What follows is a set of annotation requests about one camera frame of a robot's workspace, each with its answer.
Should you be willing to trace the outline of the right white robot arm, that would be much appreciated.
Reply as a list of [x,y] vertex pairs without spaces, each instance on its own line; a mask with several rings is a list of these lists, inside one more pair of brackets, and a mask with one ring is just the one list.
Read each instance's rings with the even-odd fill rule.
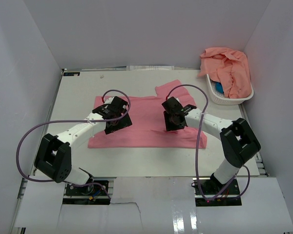
[[261,150],[257,137],[243,118],[229,120],[205,114],[194,105],[182,106],[174,97],[165,100],[162,106],[167,131],[192,127],[221,141],[225,159],[210,177],[211,190],[218,195],[228,189],[228,181]]

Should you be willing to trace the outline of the pink t shirt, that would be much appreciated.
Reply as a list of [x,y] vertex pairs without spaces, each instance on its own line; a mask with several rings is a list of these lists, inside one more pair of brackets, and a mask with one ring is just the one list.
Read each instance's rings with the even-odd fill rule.
[[156,96],[130,97],[132,125],[108,135],[97,133],[89,139],[88,148],[196,148],[196,128],[166,131],[162,103],[169,91],[180,84],[174,80],[157,86]]

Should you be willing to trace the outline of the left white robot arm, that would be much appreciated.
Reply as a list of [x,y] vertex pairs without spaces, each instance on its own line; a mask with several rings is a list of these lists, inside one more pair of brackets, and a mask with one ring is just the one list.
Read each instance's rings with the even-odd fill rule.
[[72,165],[72,154],[98,133],[105,135],[132,125],[126,113],[129,103],[120,97],[110,97],[92,110],[85,122],[52,135],[46,134],[39,145],[34,166],[56,183],[76,184],[78,191],[87,195],[93,190],[90,174]]

